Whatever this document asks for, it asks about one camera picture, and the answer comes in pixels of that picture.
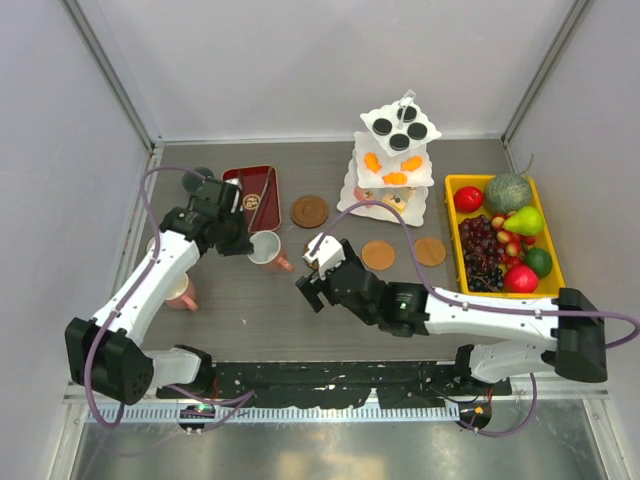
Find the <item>light wooden coaster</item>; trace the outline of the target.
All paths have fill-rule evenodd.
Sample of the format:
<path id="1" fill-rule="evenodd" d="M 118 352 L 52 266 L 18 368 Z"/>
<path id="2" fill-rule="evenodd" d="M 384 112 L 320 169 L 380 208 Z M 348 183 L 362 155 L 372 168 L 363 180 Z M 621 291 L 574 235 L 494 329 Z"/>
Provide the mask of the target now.
<path id="1" fill-rule="evenodd" d="M 383 271 L 389 269 L 395 262 L 394 248 L 386 241 L 372 240 L 361 251 L 362 262 L 372 270 Z"/>
<path id="2" fill-rule="evenodd" d="M 418 262 L 426 267 L 436 267 L 446 259 L 446 248 L 437 238 L 422 237 L 415 241 L 414 248 Z"/>

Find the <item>pink mug white inside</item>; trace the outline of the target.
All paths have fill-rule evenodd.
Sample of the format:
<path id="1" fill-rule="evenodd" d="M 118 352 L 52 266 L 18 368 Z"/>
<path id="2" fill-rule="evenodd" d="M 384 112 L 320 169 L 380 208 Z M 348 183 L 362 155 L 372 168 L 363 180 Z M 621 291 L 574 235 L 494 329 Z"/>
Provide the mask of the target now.
<path id="1" fill-rule="evenodd" d="M 255 265 L 273 270 L 292 273 L 293 265 L 287 258 L 279 235 L 273 231 L 259 231 L 250 237 L 253 252 L 248 259 Z"/>

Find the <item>dark green mug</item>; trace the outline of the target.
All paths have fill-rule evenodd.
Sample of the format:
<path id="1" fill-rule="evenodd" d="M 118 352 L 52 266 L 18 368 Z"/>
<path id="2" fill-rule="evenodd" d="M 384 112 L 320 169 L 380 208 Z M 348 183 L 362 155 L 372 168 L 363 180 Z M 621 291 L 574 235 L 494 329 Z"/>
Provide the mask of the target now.
<path id="1" fill-rule="evenodd" d="M 185 191 L 192 194 L 203 186 L 205 178 L 214 178 L 213 172 L 207 167 L 195 167 L 183 175 L 181 184 Z"/>

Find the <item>cream cake slice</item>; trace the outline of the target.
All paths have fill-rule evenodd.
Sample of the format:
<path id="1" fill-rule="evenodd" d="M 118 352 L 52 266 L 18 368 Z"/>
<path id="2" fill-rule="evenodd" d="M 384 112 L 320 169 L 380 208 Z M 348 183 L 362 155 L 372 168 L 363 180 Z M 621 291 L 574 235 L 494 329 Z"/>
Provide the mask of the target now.
<path id="1" fill-rule="evenodd" d="M 404 202 L 410 202 L 416 195 L 415 187 L 404 187 L 400 189 L 399 195 Z"/>

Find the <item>orange fish cookies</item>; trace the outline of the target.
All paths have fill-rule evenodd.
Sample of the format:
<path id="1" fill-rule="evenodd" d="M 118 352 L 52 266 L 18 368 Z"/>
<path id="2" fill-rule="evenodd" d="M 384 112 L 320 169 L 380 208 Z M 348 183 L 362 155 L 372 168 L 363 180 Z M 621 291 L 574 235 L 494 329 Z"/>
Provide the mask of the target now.
<path id="1" fill-rule="evenodd" d="M 418 170 L 423 163 L 421 156 L 413 156 L 402 161 L 398 170 L 389 171 L 385 175 L 381 175 L 381 178 L 385 185 L 405 185 L 408 181 L 407 173 Z M 367 170 L 377 175 L 383 170 L 383 165 L 373 152 L 364 155 L 364 165 Z"/>

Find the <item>white three-tier stand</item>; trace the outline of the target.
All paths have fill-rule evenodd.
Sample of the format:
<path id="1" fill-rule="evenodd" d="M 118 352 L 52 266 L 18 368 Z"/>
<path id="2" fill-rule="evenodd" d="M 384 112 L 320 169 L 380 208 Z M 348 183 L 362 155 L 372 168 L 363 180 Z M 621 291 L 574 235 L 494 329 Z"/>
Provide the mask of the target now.
<path id="1" fill-rule="evenodd" d="M 416 108 L 418 112 L 417 121 L 427 126 L 428 133 L 424 140 L 412 141 L 407 150 L 397 152 L 389 147 L 386 140 L 383 140 L 373 132 L 372 125 L 377 118 L 388 118 L 392 123 L 395 123 L 397 109 L 406 106 Z M 424 223 L 429 189 L 435 185 L 433 179 L 433 164 L 429 157 L 427 146 L 429 143 L 440 139 L 442 133 L 415 102 L 415 93 L 413 91 L 408 91 L 400 99 L 390 104 L 361 114 L 360 118 L 364 123 L 365 129 L 354 133 L 352 157 L 349 161 L 348 171 L 344 176 L 344 184 L 340 191 L 337 209 L 343 212 L 358 203 L 353 195 L 353 189 L 360 187 L 372 190 L 376 196 L 376 200 L 363 201 L 366 205 L 352 210 L 351 213 L 353 215 L 393 223 L 402 219 L 411 227 L 422 226 Z M 379 175 L 367 170 L 364 165 L 364 155 L 368 152 L 373 152 L 383 165 L 383 170 Z M 408 181 L 406 184 L 385 185 L 381 175 L 385 175 L 389 171 L 398 170 L 402 161 L 413 156 L 421 156 L 424 163 L 418 170 L 407 173 Z M 404 212 L 399 214 L 393 208 L 384 204 L 382 198 L 389 193 L 400 196 L 400 189 L 404 187 L 415 187 L 417 192 L 415 197 L 410 202 L 407 202 Z"/>

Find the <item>black round cookies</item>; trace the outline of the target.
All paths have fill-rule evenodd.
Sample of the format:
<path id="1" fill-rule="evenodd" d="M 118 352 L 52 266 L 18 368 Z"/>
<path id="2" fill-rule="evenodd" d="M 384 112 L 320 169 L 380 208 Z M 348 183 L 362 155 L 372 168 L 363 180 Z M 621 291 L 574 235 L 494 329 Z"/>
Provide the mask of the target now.
<path id="1" fill-rule="evenodd" d="M 373 132 L 386 140 L 393 151 L 405 151 L 412 141 L 421 141 L 427 136 L 428 128 L 417 121 L 417 116 L 415 107 L 399 107 L 395 123 L 388 118 L 377 118 L 372 125 Z"/>

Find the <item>dark brown wooden saucer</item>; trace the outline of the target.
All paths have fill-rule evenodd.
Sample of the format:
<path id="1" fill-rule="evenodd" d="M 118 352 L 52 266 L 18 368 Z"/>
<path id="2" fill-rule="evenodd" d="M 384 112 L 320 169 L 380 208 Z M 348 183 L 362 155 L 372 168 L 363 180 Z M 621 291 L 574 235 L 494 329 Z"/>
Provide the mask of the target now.
<path id="1" fill-rule="evenodd" d="M 307 267 L 309 267 L 311 270 L 314 270 L 314 271 L 315 271 L 315 270 L 317 269 L 317 267 L 315 266 L 315 264 L 314 264 L 313 262 L 309 262 L 309 261 L 306 259 L 306 254 L 307 254 L 307 253 L 308 253 L 308 251 L 310 250 L 310 242 L 311 242 L 311 240 L 309 240 L 309 241 L 307 241 L 307 242 L 305 243 L 304 248 L 303 248 L 303 255 L 302 255 L 302 258 L 303 258 L 303 261 L 304 261 L 305 265 L 306 265 Z"/>

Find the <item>beige mug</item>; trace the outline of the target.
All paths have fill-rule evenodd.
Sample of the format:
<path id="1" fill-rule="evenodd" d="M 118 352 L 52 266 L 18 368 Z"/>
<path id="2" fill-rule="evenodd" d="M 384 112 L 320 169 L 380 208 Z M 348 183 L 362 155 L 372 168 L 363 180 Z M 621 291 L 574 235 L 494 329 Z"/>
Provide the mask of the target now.
<path id="1" fill-rule="evenodd" d="M 154 249 L 155 249 L 155 239 L 150 238 L 145 247 L 146 254 L 152 256 Z"/>

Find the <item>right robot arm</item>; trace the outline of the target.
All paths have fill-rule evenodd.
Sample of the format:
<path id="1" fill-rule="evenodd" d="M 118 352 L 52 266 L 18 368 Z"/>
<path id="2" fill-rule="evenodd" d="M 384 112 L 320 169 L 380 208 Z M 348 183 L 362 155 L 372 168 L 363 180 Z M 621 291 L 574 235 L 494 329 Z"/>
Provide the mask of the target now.
<path id="1" fill-rule="evenodd" d="M 447 334 L 493 338 L 458 348 L 452 381 L 474 394 L 514 375 L 552 371 L 582 383 L 607 380 L 604 321 L 587 315 L 578 290 L 533 300 L 478 297 L 419 283 L 385 282 L 365 269 L 347 240 L 317 237 L 304 254 L 315 271 L 296 287 L 319 312 L 340 305 L 364 324 L 396 337 Z"/>

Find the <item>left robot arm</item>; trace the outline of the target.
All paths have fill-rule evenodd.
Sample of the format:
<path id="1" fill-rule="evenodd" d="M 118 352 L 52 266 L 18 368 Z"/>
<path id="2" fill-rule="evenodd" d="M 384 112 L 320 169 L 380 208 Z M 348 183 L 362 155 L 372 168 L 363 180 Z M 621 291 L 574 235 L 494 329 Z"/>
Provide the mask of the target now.
<path id="1" fill-rule="evenodd" d="M 125 405 L 152 388 L 178 385 L 194 398 L 212 390 L 209 354 L 185 345 L 145 352 L 142 344 L 171 288 L 208 250 L 252 253 L 241 187 L 204 181 L 186 206 L 165 215 L 156 237 L 121 289 L 91 319 L 72 319 L 64 334 L 72 381 Z"/>

